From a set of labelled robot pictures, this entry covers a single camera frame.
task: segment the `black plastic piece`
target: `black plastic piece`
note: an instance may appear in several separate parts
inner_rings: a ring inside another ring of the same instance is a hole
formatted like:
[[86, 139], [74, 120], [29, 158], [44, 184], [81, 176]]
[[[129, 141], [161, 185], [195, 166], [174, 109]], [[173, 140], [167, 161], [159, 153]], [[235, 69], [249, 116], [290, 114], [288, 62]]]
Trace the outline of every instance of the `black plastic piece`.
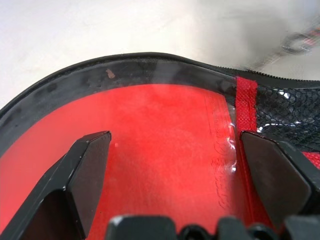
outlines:
[[292, 144], [263, 133], [241, 135], [259, 197], [279, 228], [295, 214], [319, 213], [320, 172]]
[[39, 180], [0, 240], [80, 240], [88, 236], [102, 191], [111, 134], [86, 135]]
[[252, 238], [240, 220], [224, 217], [218, 222], [216, 240], [252, 240]]
[[174, 222], [164, 216], [116, 216], [105, 240], [176, 240]]
[[214, 235], [199, 225], [187, 225], [178, 235], [173, 221], [164, 216], [117, 216], [111, 219], [105, 240], [318, 240], [320, 215], [291, 216], [276, 234], [254, 224], [248, 229], [235, 217], [219, 220]]
[[318, 240], [320, 239], [320, 216], [290, 216], [285, 222], [282, 239]]

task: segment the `red lining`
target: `red lining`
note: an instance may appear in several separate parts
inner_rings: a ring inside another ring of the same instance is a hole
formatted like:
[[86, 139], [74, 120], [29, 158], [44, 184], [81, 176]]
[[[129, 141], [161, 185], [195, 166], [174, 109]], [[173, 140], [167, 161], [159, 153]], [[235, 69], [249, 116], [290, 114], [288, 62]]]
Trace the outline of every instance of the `red lining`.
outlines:
[[[237, 77], [235, 110], [238, 138], [242, 131], [257, 131], [255, 109], [257, 86], [258, 84], [255, 81]], [[238, 144], [238, 149], [240, 150], [238, 154], [240, 158], [240, 169], [247, 187], [247, 201], [250, 211], [250, 222], [247, 222], [247, 224], [262, 222], [264, 224], [271, 225], [267, 212], [260, 201], [253, 182], [251, 181], [249, 167], [241, 143]]]

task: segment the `stain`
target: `stain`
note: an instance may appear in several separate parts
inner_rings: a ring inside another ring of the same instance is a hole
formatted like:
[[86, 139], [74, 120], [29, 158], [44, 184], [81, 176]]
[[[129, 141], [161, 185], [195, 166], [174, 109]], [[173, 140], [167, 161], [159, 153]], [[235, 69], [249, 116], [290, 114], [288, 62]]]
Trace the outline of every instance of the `stain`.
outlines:
[[51, 93], [52, 91], [54, 91], [56, 89], [57, 89], [57, 84], [56, 83], [52, 83], [46, 88], [48, 93]]
[[110, 79], [114, 79], [116, 76], [109, 68], [107, 68], [105, 72], [108, 74], [108, 78]]

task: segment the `black mesh fabric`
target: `black mesh fabric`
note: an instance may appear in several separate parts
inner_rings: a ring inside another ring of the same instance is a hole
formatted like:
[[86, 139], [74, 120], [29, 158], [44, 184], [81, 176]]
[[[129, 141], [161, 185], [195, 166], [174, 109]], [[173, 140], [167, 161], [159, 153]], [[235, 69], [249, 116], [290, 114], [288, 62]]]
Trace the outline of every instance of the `black mesh fabric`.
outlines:
[[257, 131], [288, 140], [303, 152], [320, 152], [320, 87], [258, 86]]

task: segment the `white floor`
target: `white floor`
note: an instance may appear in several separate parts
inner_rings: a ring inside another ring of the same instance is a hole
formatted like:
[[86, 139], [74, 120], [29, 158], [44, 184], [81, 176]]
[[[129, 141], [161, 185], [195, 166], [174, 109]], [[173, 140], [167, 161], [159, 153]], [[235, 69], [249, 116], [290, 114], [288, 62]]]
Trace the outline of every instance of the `white floor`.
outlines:
[[[69, 65], [134, 52], [241, 67], [319, 14], [319, 0], [7, 0], [0, 3], [0, 108]], [[320, 48], [265, 68], [320, 80]]]

